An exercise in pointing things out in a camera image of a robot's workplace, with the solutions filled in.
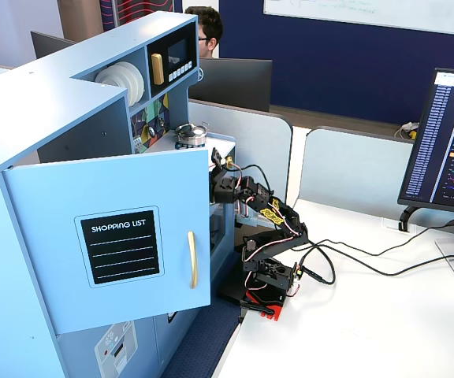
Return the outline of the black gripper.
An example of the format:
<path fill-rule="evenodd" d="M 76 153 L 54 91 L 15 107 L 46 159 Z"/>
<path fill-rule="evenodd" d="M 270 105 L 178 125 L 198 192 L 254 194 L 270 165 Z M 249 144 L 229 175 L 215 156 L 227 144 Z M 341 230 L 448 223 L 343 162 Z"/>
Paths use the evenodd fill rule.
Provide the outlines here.
<path fill-rule="evenodd" d="M 225 176 L 226 159 L 214 147 L 210 156 L 213 170 L 210 172 L 210 182 L 214 182 L 214 202 L 234 203 L 240 197 L 240 177 Z"/>

